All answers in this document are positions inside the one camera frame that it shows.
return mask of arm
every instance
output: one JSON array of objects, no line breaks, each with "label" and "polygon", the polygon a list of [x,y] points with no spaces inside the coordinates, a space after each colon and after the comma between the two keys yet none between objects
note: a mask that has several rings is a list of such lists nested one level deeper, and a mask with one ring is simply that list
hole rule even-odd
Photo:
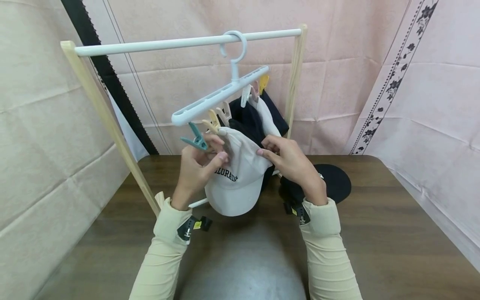
[{"label": "arm", "polygon": [[335,202],[317,206],[304,201],[310,223],[300,226],[307,246],[308,284],[312,300],[361,300],[355,273],[340,237]]},{"label": "arm", "polygon": [[160,206],[153,230],[155,236],[133,284],[131,300],[173,299],[180,261],[187,250],[187,242],[178,236],[177,229],[192,215],[188,208],[192,196],[228,161],[222,148],[224,142],[218,136],[206,134],[204,139],[214,149],[214,154],[185,147],[173,199],[164,199],[162,192],[155,196]]},{"label": "arm", "polygon": [[133,284],[131,300],[173,299],[180,260],[187,250],[187,243],[177,235],[177,229],[192,215],[192,210],[174,209],[170,198],[164,199],[162,192],[155,199],[161,211],[153,229],[152,244]]},{"label": "arm", "polygon": [[361,299],[347,251],[340,237],[340,220],[335,202],[327,198],[325,182],[293,140],[267,136],[257,154],[270,160],[283,176],[300,185],[303,206],[310,222],[300,226],[307,246],[310,297]]}]

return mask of fingernail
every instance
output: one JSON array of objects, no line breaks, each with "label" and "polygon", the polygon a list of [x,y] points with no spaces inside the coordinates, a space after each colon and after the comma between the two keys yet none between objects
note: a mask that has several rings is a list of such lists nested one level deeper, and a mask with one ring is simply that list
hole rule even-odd
[{"label": "fingernail", "polygon": [[228,157],[228,154],[226,152],[220,152],[218,153],[218,157],[221,159],[221,160],[226,160],[227,157]]}]

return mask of hand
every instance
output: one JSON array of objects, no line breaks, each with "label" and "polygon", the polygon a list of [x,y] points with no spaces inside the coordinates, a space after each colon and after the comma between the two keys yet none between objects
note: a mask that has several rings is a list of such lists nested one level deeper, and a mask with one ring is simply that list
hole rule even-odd
[{"label": "hand", "polygon": [[228,162],[222,139],[214,134],[204,134],[204,139],[210,151],[186,146],[181,152],[180,176],[170,203],[177,210],[187,210],[191,197],[205,187],[219,167]]},{"label": "hand", "polygon": [[257,154],[270,160],[283,176],[301,186],[309,202],[315,205],[328,203],[325,181],[318,175],[297,142],[268,135],[262,145],[265,149],[259,149]]}]

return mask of left hand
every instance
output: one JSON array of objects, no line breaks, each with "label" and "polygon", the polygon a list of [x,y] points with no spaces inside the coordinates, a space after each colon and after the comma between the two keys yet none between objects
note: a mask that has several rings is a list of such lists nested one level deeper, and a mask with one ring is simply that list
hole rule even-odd
[{"label": "left hand", "polygon": [[179,181],[170,203],[177,210],[187,210],[191,197],[205,187],[219,167],[228,162],[222,139],[214,134],[204,134],[204,139],[212,151],[204,152],[186,146],[181,152]]}]

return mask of floral border pattern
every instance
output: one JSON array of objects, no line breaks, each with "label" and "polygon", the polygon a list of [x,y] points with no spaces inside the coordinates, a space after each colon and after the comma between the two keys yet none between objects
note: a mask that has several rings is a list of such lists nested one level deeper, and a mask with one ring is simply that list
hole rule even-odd
[{"label": "floral border pattern", "polygon": [[415,11],[413,20],[410,22],[405,38],[390,69],[380,93],[375,100],[370,113],[360,130],[355,144],[350,150],[350,155],[362,155],[368,144],[382,123],[386,112],[395,98],[395,95],[407,72],[408,66],[417,50],[417,46],[427,28],[427,25],[437,7],[438,0],[422,0]]}]

